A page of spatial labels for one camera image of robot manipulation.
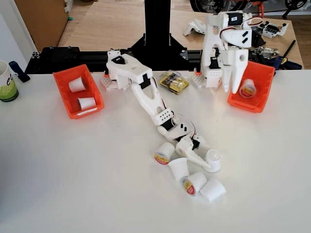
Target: orange plastic tray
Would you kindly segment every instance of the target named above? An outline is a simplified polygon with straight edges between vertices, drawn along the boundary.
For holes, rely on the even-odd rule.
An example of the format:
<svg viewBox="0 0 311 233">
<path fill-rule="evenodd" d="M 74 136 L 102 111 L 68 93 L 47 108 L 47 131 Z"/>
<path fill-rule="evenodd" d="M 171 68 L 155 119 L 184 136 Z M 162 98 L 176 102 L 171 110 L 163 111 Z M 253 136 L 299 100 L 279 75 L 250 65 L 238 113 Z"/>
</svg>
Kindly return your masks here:
<svg viewBox="0 0 311 233">
<path fill-rule="evenodd" d="M 78 67 L 66 69 L 57 73 L 53 73 L 53 75 L 68 116 L 71 119 L 85 117 L 104 108 L 102 96 L 86 65 L 80 65 Z M 79 77 L 82 78 L 83 83 L 86 86 L 86 90 L 72 93 L 69 89 L 68 83 Z M 87 97 L 93 97 L 95 99 L 96 106 L 81 110 L 78 98 Z"/>
<path fill-rule="evenodd" d="M 237 91 L 236 94 L 229 94 L 228 102 L 232 106 L 242 108 L 253 113 L 261 113 L 269 97 L 274 72 L 274 67 L 249 61 L 243 74 L 240 87 L 243 85 L 245 79 L 252 79 L 257 89 L 256 95 L 252 98 L 244 98 L 240 95 L 239 91 Z"/>
</svg>

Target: white coffee pod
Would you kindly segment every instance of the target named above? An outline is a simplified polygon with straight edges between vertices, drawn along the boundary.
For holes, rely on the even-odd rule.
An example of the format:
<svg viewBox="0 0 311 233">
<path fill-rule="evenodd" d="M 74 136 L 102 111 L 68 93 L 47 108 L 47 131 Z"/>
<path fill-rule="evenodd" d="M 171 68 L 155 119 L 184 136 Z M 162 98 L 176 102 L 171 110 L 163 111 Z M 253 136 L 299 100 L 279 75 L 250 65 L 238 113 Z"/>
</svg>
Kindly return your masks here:
<svg viewBox="0 0 311 233">
<path fill-rule="evenodd" d="M 202 172 L 197 172 L 183 179 L 183 187 L 188 194 L 195 196 L 206 181 L 205 175 Z"/>
<path fill-rule="evenodd" d="M 221 169 L 220 155 L 217 150 L 210 149 L 207 151 L 205 161 L 210 167 L 203 167 L 208 172 L 217 172 Z"/>
<path fill-rule="evenodd" d="M 155 160 L 157 160 L 160 164 L 168 164 L 171 160 L 171 156 L 175 151 L 175 146 L 172 143 L 165 142 L 160 146 L 159 149 L 156 150 L 154 154 Z"/>
<path fill-rule="evenodd" d="M 240 95 L 244 98 L 251 98 L 256 95 L 256 87 L 254 81 L 251 79 L 245 79 L 240 87 Z"/>
<path fill-rule="evenodd" d="M 226 193 L 225 187 L 216 178 L 210 179 L 200 190 L 202 196 L 210 202 Z"/>
<path fill-rule="evenodd" d="M 85 110 L 96 105 L 95 99 L 93 97 L 89 98 L 78 98 L 81 110 Z"/>
<path fill-rule="evenodd" d="M 82 78 L 77 78 L 68 83 L 71 92 L 85 91 L 86 87 L 83 84 Z"/>
<path fill-rule="evenodd" d="M 187 158 L 174 159 L 169 162 L 169 166 L 176 180 L 189 176 Z"/>
</svg>

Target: black metal frame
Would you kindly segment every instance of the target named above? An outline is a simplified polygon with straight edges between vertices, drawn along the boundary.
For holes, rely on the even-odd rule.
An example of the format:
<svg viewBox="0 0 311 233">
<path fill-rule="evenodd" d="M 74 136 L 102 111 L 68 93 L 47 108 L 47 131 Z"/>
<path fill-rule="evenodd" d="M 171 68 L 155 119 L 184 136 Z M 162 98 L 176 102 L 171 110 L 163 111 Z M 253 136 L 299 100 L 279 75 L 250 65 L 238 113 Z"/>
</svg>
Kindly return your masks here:
<svg viewBox="0 0 311 233">
<path fill-rule="evenodd" d="M 187 50 L 170 34 L 171 0 L 145 0 L 146 33 L 131 48 L 121 49 L 152 70 L 200 70 L 201 50 Z M 91 72 L 107 71 L 107 51 L 47 47 L 34 53 L 25 73 L 48 74 L 86 64 Z"/>
</svg>

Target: black vertical pole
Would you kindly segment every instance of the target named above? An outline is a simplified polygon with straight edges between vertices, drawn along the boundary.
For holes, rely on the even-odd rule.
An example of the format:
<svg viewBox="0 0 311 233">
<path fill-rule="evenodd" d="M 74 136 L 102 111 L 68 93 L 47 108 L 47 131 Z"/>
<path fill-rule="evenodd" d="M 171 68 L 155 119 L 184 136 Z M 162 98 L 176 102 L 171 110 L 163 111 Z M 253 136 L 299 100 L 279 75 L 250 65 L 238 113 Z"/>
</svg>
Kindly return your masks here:
<svg viewBox="0 0 311 233">
<path fill-rule="evenodd" d="M 145 0 L 145 46 L 165 49 L 170 45 L 171 0 Z"/>
</svg>

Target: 3d printed robot arm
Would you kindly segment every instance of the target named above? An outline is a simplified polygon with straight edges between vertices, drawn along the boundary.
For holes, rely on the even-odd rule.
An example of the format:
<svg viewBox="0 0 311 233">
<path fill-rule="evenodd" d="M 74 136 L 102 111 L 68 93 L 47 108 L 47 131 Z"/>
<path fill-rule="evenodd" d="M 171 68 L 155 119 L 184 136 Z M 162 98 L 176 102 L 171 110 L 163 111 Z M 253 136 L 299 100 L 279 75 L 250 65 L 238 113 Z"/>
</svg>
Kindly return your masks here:
<svg viewBox="0 0 311 233">
<path fill-rule="evenodd" d="M 194 149 L 199 147 L 208 149 L 204 139 L 195 134 L 191 122 L 174 120 L 174 113 L 164 105 L 150 68 L 128 54 L 119 55 L 116 52 L 113 52 L 113 58 L 107 62 L 107 67 L 110 81 L 116 82 L 114 86 L 117 89 L 126 89 L 131 84 L 135 97 L 150 115 L 158 131 L 167 140 L 177 141 L 176 152 L 180 156 L 187 157 L 209 172 L 216 172 L 220 169 L 220 158 L 211 160 L 207 153 L 206 160 L 204 160 L 195 153 Z M 143 91 L 148 86 L 152 91 L 151 98 Z"/>
<path fill-rule="evenodd" d="M 207 16 L 201 60 L 203 86 L 218 88 L 222 82 L 227 92 L 232 78 L 232 92 L 238 91 L 248 62 L 245 48 L 250 48 L 252 42 L 252 30 L 244 23 L 251 17 L 243 11 Z"/>
</svg>

